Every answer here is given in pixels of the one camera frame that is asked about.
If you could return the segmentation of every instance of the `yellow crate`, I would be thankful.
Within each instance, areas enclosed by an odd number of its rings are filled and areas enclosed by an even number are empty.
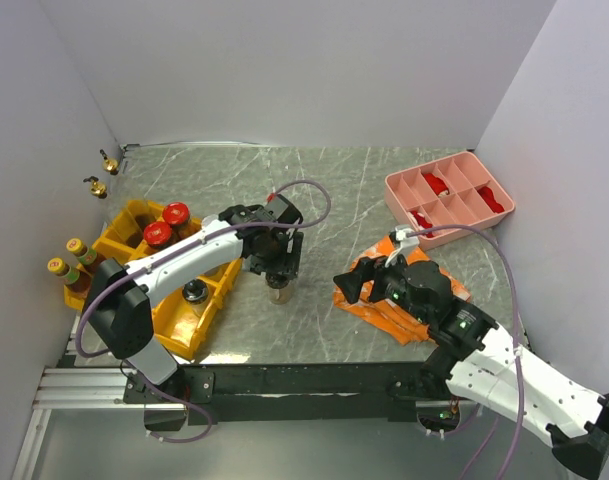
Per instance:
[[[135,213],[136,207],[133,203],[129,204],[128,209]],[[149,202],[149,207],[153,215],[161,219],[164,207],[154,202]],[[115,221],[121,220],[118,215]],[[201,229],[200,219],[191,218],[191,221],[197,230]],[[93,243],[93,248],[106,258],[115,258],[122,265],[155,253],[146,242],[141,242],[135,249],[124,245],[112,226],[109,226]],[[233,289],[241,268],[242,259],[238,259],[222,265],[212,276],[199,277],[209,288],[209,299],[199,317],[182,298],[181,288],[162,300],[152,311],[153,329],[160,343],[182,358],[192,360],[197,348],[206,339],[206,332],[215,313],[224,306],[224,297]],[[84,299],[73,294],[68,288],[63,288],[66,305],[81,311],[84,307]]]

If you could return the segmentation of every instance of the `marble countertop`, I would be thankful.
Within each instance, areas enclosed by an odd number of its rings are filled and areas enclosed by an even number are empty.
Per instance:
[[[275,187],[297,178],[321,182],[333,197],[330,215],[305,230],[297,288],[286,305],[267,299],[264,280],[242,272],[200,347],[202,363],[316,363],[423,361],[429,342],[401,346],[390,335],[333,306],[332,277],[384,237],[396,221],[384,202],[384,178],[393,172],[455,153],[419,148],[287,148],[171,145],[129,147],[130,175],[150,200],[185,202],[198,217],[238,203],[261,203]],[[286,191],[306,220],[324,198],[313,187]],[[499,257],[476,236],[429,250],[458,278],[473,302],[511,326],[510,292]],[[88,328],[83,344],[100,341]],[[114,365],[112,357],[76,365]]]

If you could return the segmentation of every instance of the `pink tray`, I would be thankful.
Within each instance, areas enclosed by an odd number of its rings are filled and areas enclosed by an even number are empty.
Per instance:
[[[432,173],[444,180],[449,194],[442,197],[435,195],[422,176],[423,173]],[[504,207],[504,212],[493,213],[477,192],[482,187],[493,190],[495,200]],[[411,211],[422,213],[435,226],[463,223],[481,229],[497,225],[515,210],[511,197],[470,152],[392,173],[386,177],[385,198],[395,219],[400,224],[410,224],[416,230],[420,227]],[[434,232],[433,238],[420,236],[420,246],[427,250],[471,233],[467,230]]]

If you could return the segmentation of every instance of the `orange plastic package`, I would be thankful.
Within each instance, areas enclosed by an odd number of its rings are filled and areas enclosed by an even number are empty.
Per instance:
[[[355,267],[357,261],[362,257],[388,256],[393,250],[391,240],[388,237],[384,237],[357,257],[353,265],[351,265],[351,269]],[[406,257],[406,260],[411,264],[420,260],[430,260],[430,258],[418,247]],[[468,301],[471,298],[471,294],[464,288],[464,285],[453,278],[448,272],[443,269],[440,270],[451,280],[453,294]],[[376,304],[368,303],[367,299],[371,294],[371,288],[373,288],[372,282],[365,284],[362,288],[360,300],[356,304],[351,305],[346,301],[340,289],[335,287],[333,303],[336,307],[351,312],[380,330],[390,333],[402,345],[406,345],[409,342],[429,340],[428,325],[422,325],[397,305],[388,300],[383,300]]]

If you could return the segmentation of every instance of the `red cap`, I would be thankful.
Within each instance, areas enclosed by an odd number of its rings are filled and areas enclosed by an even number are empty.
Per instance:
[[[188,211],[188,207],[182,202],[174,202],[167,205],[162,212],[162,218],[171,226],[182,225],[191,218],[191,213]]]
[[[161,247],[173,236],[173,230],[165,222],[153,222],[144,229],[144,240],[151,247]]]

